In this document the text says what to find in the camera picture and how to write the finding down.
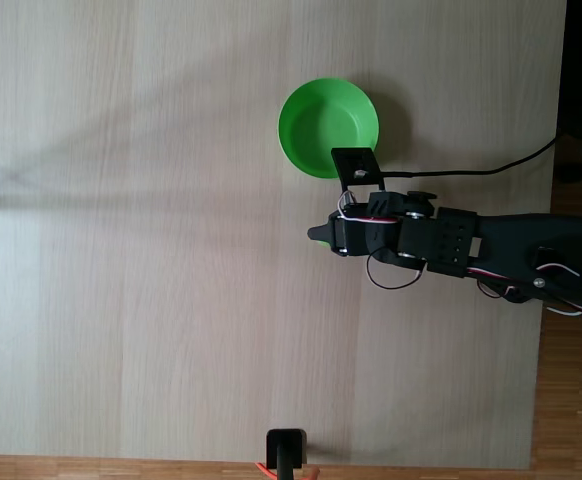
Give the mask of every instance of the wire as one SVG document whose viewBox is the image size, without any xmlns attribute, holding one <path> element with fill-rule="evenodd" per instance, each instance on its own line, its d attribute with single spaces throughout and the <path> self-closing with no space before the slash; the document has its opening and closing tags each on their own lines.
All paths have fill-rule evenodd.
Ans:
<svg viewBox="0 0 582 480">
<path fill-rule="evenodd" d="M 391 225 L 391 224 L 399 222 L 399 220 L 397 218 L 347 217 L 345 215 L 344 211 L 342 210 L 342 199 L 344 198 L 344 196 L 347 193 L 349 195 L 351 195 L 351 198 L 353 199 L 353 203 L 357 203 L 357 200 L 355 199 L 355 195 L 353 195 L 353 192 L 351 192 L 349 190 L 345 190 L 344 192 L 342 192 L 342 195 L 340 195 L 340 198 L 338 199 L 338 213 L 345 220 L 348 220 L 349 222 L 376 223 L 376 224 L 382 224 L 382 225 Z"/>
<path fill-rule="evenodd" d="M 541 155 L 546 150 L 551 148 L 553 144 L 557 141 L 560 136 L 557 135 L 547 143 L 544 147 L 542 147 L 537 152 L 532 153 L 531 155 L 521 158 L 520 160 L 516 160 L 515 162 L 507 163 L 506 165 L 502 165 L 501 167 L 494 168 L 493 170 L 440 170 L 437 172 L 384 172 L 382 176 L 384 178 L 415 178 L 415 177 L 445 177 L 450 175 L 494 175 L 496 173 L 504 172 L 509 168 L 516 167 L 518 165 L 522 165 L 523 163 L 528 162 L 529 160 L 533 160 L 538 155 Z"/>
<path fill-rule="evenodd" d="M 573 273 L 574 275 L 580 276 L 577 272 L 575 272 L 574 270 L 571 270 L 569 267 L 567 267 L 565 265 L 562 265 L 561 263 L 555 263 L 555 264 L 554 263 L 547 263 L 547 264 L 544 264 L 544 265 L 540 265 L 540 267 L 538 267 L 538 269 L 541 269 L 541 268 L 549 268 L 549 267 L 553 267 L 553 266 L 560 267 L 560 268 L 564 268 L 565 270 Z M 469 268 L 467 268 L 467 271 L 468 272 L 473 272 L 473 273 L 481 273 L 482 275 L 486 275 L 488 277 L 501 278 L 501 279 L 504 279 L 504 280 L 511 280 L 509 277 L 505 277 L 504 275 L 500 275 L 498 273 L 493 273 L 493 272 L 490 272 L 488 270 L 484 270 L 482 268 L 469 267 Z M 512 286 L 507 287 L 507 292 L 505 293 L 505 295 L 509 292 L 509 288 L 515 288 L 515 287 L 512 287 Z M 578 305 L 577 303 L 569 302 L 568 300 L 565 300 L 565 299 L 563 299 L 563 298 L 561 298 L 561 297 L 559 297 L 557 295 L 554 295 L 553 293 L 549 292 L 546 289 L 544 289 L 543 292 L 545 294 L 547 294 L 549 297 L 553 298 L 554 300 L 557 300 L 558 302 L 560 302 L 560 303 L 562 303 L 564 305 L 567 305 L 567 306 L 569 306 L 571 308 L 574 308 L 576 311 L 582 313 L 582 305 Z M 560 311 L 556 311 L 556 313 L 561 313 L 561 314 L 565 314 L 566 315 L 569 312 L 563 312 L 562 310 L 560 310 Z"/>
<path fill-rule="evenodd" d="M 511 280 L 509 277 L 505 277 L 504 275 L 500 275 L 499 273 L 493 273 L 493 272 L 490 272 L 488 270 L 484 270 L 482 268 L 469 267 L 469 268 L 467 268 L 467 272 L 481 273 L 482 275 L 486 275 L 487 277 L 502 278 L 504 280 Z"/>
<path fill-rule="evenodd" d="M 273 473 L 271 470 L 269 470 L 267 467 L 262 465 L 260 462 L 256 462 L 255 466 L 258 467 L 258 470 L 260 470 L 262 473 L 264 473 L 271 480 L 278 480 L 278 476 L 275 473 Z M 311 472 L 310 476 L 308 476 L 306 478 L 302 478 L 301 480 L 315 480 L 318 478 L 319 472 L 320 471 L 318 469 L 314 468 L 313 471 Z"/>
<path fill-rule="evenodd" d="M 500 295 L 500 294 L 494 295 L 495 292 L 493 292 L 493 293 L 487 292 L 484 289 L 485 285 L 480 280 L 476 280 L 476 283 L 478 285 L 478 290 L 480 290 L 482 293 L 484 293 L 487 297 L 489 297 L 489 298 L 502 298 L 502 295 Z"/>
<path fill-rule="evenodd" d="M 582 313 L 582 305 L 578 305 L 577 303 L 573 303 L 573 302 L 570 302 L 568 300 L 565 300 L 564 298 L 559 297 L 558 295 L 555 295 L 547 290 L 544 290 L 544 293 L 546 293 L 549 297 L 553 298 L 554 300 L 562 303 L 563 305 L 567 305 L 567 306 L 575 309 L 576 311 Z"/>
<path fill-rule="evenodd" d="M 558 310 L 557 308 L 553 308 L 553 307 L 546 307 L 546 309 L 549 310 L 550 312 L 559 313 L 560 315 L 564 315 L 565 317 L 579 317 L 580 315 L 582 315 L 582 312 L 579 310 L 576 310 L 575 312 L 565 312 L 564 310 Z"/>
<path fill-rule="evenodd" d="M 380 287 L 384 290 L 401 290 L 403 288 L 407 288 L 410 287 L 411 285 L 413 285 L 415 282 L 417 282 L 418 280 L 420 280 L 420 278 L 422 278 L 422 270 L 418 270 L 415 274 L 415 278 L 413 280 L 411 280 L 408 283 L 405 283 L 404 285 L 399 285 L 397 287 L 386 287 L 384 285 L 379 284 L 378 282 L 376 282 L 373 277 L 371 276 L 371 271 L 369 270 L 369 262 L 371 261 L 371 258 L 373 258 L 373 255 L 375 255 L 377 252 L 379 252 L 380 250 L 382 250 L 383 248 L 388 249 L 389 247 L 380 247 L 380 248 L 376 248 L 373 252 L 371 252 L 371 254 L 367 257 L 367 277 L 369 278 L 369 281 L 374 284 L 376 287 Z"/>
<path fill-rule="evenodd" d="M 544 265 L 540 265 L 539 267 L 537 267 L 536 270 L 544 270 L 544 269 L 550 268 L 550 267 L 558 267 L 558 268 L 561 268 L 563 270 L 566 270 L 569 273 L 572 273 L 576 277 L 579 277 L 580 276 L 580 274 L 578 272 L 576 272 L 575 270 L 570 269 L 566 265 L 562 265 L 561 263 L 545 263 Z"/>
</svg>

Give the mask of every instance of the wooden table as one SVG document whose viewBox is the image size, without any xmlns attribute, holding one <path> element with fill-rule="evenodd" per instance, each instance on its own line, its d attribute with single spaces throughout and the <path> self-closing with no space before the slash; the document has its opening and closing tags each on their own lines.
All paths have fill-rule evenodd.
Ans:
<svg viewBox="0 0 582 480">
<path fill-rule="evenodd" d="M 564 2 L 0 2 L 0 453 L 528 465 L 540 304 L 384 292 L 306 239 L 339 185 L 277 143 L 349 78 L 383 168 L 499 165 L 555 129 Z M 551 155 L 395 182 L 546 211 Z M 409 272 L 376 272 L 398 282 Z"/>
</svg>

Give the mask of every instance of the plastic bowl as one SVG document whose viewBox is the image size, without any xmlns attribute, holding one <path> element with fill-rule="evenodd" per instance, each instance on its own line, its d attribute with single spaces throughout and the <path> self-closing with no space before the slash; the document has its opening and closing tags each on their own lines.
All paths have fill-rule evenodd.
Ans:
<svg viewBox="0 0 582 480">
<path fill-rule="evenodd" d="M 319 78 L 289 96 L 278 122 L 282 150 L 291 163 L 318 178 L 337 178 L 334 147 L 378 143 L 375 107 L 357 86 L 340 78 Z"/>
</svg>

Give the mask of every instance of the robotic arm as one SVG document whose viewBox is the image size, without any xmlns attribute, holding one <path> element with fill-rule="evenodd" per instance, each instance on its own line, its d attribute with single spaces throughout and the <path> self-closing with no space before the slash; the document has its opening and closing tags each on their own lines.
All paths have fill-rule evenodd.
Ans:
<svg viewBox="0 0 582 480">
<path fill-rule="evenodd" d="M 418 272 L 426 267 L 474 278 L 510 302 L 537 298 L 582 312 L 582 218 L 481 217 L 444 207 L 434 217 L 435 195 L 384 190 L 384 174 L 370 149 L 333 149 L 332 155 L 343 194 L 328 222 L 309 229 L 310 239 L 328 243 L 340 256 L 369 255 Z M 368 203 L 355 203 L 350 185 L 377 185 L 380 191 Z"/>
</svg>

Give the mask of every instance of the black stand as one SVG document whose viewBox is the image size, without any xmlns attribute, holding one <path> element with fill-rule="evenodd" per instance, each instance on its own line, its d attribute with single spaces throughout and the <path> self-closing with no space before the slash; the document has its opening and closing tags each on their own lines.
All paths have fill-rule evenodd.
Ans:
<svg viewBox="0 0 582 480">
<path fill-rule="evenodd" d="M 297 428 L 267 433 L 267 468 L 277 470 L 278 480 L 293 480 L 293 469 L 302 468 L 304 438 L 304 432 Z"/>
</svg>

